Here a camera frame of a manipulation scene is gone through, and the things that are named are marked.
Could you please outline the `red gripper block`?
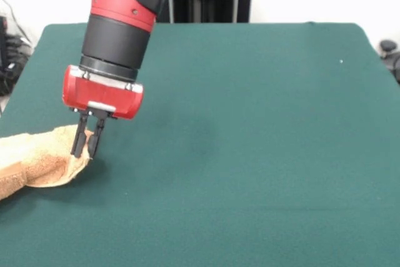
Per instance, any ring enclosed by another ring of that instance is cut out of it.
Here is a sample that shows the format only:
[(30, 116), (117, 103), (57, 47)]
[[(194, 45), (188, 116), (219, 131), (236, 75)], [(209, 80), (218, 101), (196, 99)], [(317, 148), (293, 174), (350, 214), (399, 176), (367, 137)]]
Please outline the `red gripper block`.
[[(139, 111), (144, 97), (141, 84), (128, 83), (83, 71), (69, 65), (63, 80), (62, 100), (70, 108), (98, 109), (114, 118), (132, 119)], [(80, 112), (71, 154), (80, 157), (86, 143), (88, 113)], [(106, 118), (98, 118), (93, 134), (87, 142), (89, 157), (93, 159), (99, 146)]]

